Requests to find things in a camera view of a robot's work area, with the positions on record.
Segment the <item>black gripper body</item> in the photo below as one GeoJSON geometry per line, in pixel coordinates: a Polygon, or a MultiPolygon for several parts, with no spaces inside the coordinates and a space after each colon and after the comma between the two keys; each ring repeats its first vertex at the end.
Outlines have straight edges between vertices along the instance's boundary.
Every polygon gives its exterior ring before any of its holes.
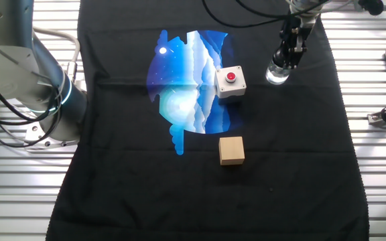
{"type": "Polygon", "coordinates": [[[280,38],[281,50],[285,56],[307,51],[306,40],[316,23],[315,17],[288,17],[282,25],[280,38]]]}

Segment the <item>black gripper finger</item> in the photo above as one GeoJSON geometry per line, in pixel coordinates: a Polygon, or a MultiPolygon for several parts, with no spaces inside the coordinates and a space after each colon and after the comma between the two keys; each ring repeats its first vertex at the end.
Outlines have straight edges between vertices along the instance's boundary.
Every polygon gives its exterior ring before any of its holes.
{"type": "Polygon", "coordinates": [[[273,63],[280,67],[285,68],[286,67],[286,54],[283,46],[279,46],[275,53],[273,54],[272,61],[273,63]]]}
{"type": "Polygon", "coordinates": [[[288,50],[288,68],[296,69],[302,56],[308,51],[307,48],[290,48],[288,50]]]}

